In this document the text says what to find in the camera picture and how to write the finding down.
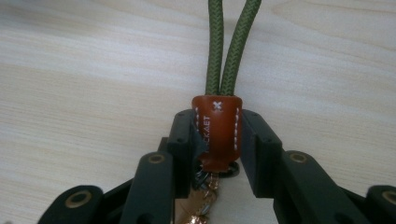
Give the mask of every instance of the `wooden table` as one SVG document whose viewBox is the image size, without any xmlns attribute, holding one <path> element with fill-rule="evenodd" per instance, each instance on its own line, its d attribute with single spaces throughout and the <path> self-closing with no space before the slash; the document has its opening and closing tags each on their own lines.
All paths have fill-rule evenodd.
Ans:
<svg viewBox="0 0 396 224">
<path fill-rule="evenodd" d="M 132 178 L 204 93 L 208 25 L 206 1 L 0 1 L 0 224 Z M 340 186 L 395 186 L 395 38 L 393 1 L 263 1 L 235 94 Z M 212 223 L 276 223 L 243 172 L 221 188 Z"/>
</svg>

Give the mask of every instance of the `white x mark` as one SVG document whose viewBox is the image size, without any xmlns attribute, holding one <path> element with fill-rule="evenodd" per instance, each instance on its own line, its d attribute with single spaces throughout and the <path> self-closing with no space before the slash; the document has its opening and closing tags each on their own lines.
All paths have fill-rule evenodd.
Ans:
<svg viewBox="0 0 396 224">
<path fill-rule="evenodd" d="M 215 107 L 215 110 L 221 110 L 221 104 L 222 102 L 213 102 L 213 106 Z"/>
</svg>

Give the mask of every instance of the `green cord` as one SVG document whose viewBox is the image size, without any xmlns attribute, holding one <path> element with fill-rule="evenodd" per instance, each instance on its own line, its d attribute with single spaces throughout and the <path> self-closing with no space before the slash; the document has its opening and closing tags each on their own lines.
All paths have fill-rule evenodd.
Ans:
<svg viewBox="0 0 396 224">
<path fill-rule="evenodd" d="M 228 49 L 221 80 L 220 95 L 233 95 L 236 76 L 238 74 L 239 64 L 241 63 L 242 53 L 247 43 L 248 33 L 261 3 L 262 0 L 247 0 L 245 3 L 235 31 L 233 32 L 230 48 Z"/>
<path fill-rule="evenodd" d="M 241 63 L 248 33 L 254 18 L 259 11 L 262 0 L 247 0 L 233 32 L 233 39 L 228 50 L 224 65 L 221 86 L 219 87 L 224 24 L 221 0 L 208 0 L 210 22 L 209 60 L 206 74 L 206 90 L 208 95 L 233 95 L 236 76 Z"/>
<path fill-rule="evenodd" d="M 210 43 L 206 72 L 206 95 L 218 95 L 224 42 L 224 19 L 221 0 L 208 0 Z"/>
</svg>

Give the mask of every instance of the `wood grain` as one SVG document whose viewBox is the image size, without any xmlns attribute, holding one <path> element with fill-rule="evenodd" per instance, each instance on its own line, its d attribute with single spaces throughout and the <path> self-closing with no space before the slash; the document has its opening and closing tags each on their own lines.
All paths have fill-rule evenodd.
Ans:
<svg viewBox="0 0 396 224">
<path fill-rule="evenodd" d="M 224 1 L 225 49 L 244 1 Z M 263 1 L 235 93 L 340 186 L 396 186 L 394 1 Z M 205 88 L 206 1 L 0 1 L 0 224 L 108 191 Z M 276 223 L 245 174 L 212 223 Z"/>
</svg>

